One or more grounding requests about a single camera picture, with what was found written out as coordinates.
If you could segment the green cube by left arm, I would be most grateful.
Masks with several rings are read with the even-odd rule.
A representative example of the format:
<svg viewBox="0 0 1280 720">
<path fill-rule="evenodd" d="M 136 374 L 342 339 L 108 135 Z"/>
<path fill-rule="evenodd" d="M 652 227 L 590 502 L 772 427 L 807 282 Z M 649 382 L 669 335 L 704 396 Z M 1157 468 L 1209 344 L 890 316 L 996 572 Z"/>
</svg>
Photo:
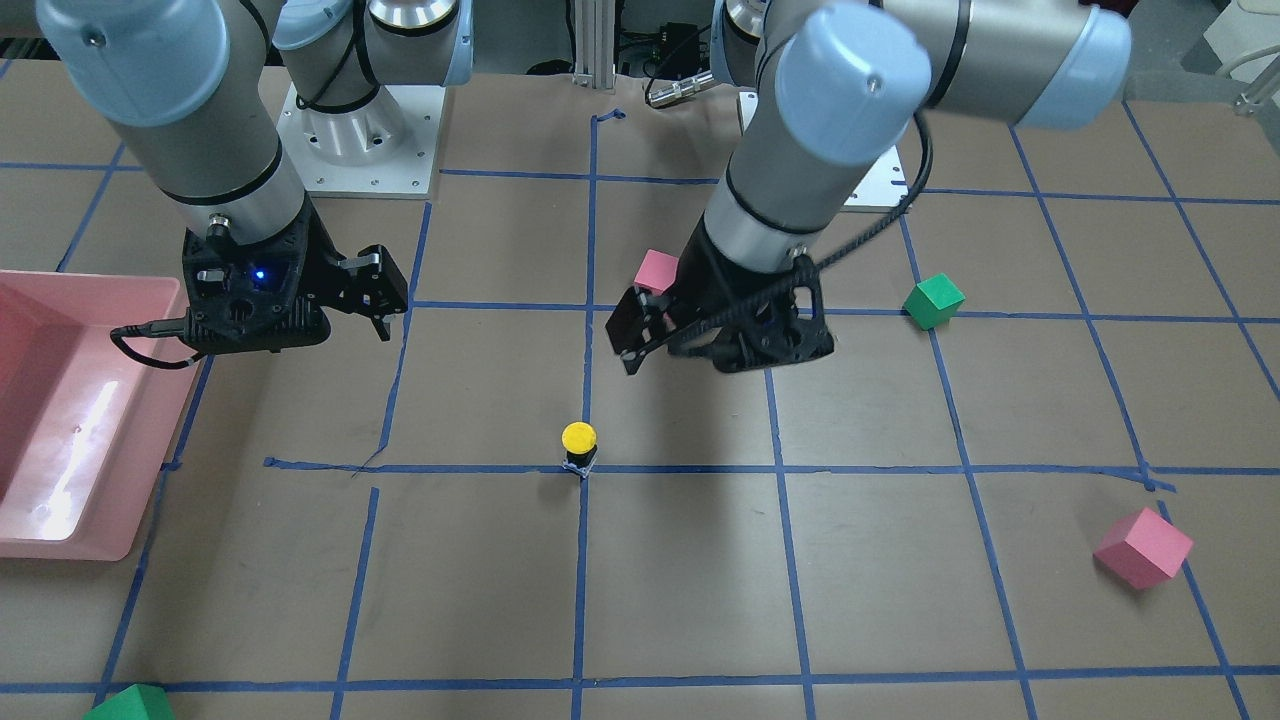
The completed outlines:
<svg viewBox="0 0 1280 720">
<path fill-rule="evenodd" d="M 956 315 L 966 295 L 945 273 L 918 282 L 902 302 L 902 310 L 920 331 L 932 331 Z"/>
</svg>

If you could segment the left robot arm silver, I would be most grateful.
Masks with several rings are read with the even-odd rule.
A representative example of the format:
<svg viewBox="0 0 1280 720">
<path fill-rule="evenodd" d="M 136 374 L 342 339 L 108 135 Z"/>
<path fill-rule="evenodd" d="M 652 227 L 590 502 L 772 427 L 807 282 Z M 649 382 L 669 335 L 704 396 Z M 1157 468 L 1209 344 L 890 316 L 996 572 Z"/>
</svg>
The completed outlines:
<svg viewBox="0 0 1280 720">
<path fill-rule="evenodd" d="M 1124 14 L 1078 1 L 721 1 L 717 79 L 750 88 L 745 126 L 660 292 L 623 292 L 605 324 L 635 374 L 653 354 L 732 374 L 831 355 L 820 273 L 915 201 L 934 151 L 925 113 L 1078 129 L 1130 70 Z M 914 127 L 916 178 L 873 225 L 815 260 L 810 246 Z"/>
</svg>

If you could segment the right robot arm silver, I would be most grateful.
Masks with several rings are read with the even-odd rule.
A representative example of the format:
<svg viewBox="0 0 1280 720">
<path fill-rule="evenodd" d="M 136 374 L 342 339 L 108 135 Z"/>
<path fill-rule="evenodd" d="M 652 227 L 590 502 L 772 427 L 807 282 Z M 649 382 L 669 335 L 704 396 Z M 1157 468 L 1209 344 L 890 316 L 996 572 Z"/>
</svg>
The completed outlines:
<svg viewBox="0 0 1280 720">
<path fill-rule="evenodd" d="M 470 1 L 33 1 L 28 18 L 184 218 L 188 307 L 113 329 L 122 354 L 173 370 L 131 341 L 177 340 L 193 361 L 315 346 L 328 309 L 390 338 L 404 273 L 380 243 L 335 247 L 259 78 L 278 53 L 315 152 L 379 161 L 406 142 L 392 87 L 470 79 Z"/>
</svg>

